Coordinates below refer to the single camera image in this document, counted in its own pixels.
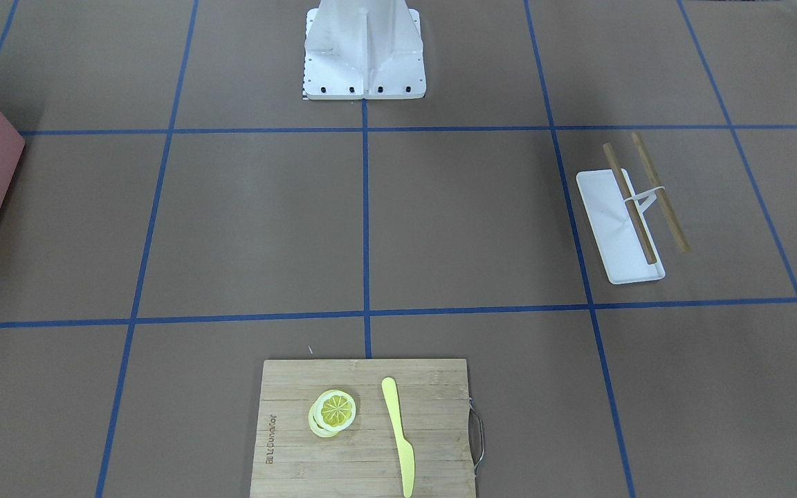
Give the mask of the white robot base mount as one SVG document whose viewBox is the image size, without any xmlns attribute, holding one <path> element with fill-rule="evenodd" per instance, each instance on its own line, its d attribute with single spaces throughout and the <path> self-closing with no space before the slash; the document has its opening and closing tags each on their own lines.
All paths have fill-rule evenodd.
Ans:
<svg viewBox="0 0 797 498">
<path fill-rule="evenodd" d="M 303 98 L 420 99 L 421 15 L 405 1 L 322 1 L 307 10 Z"/>
</svg>

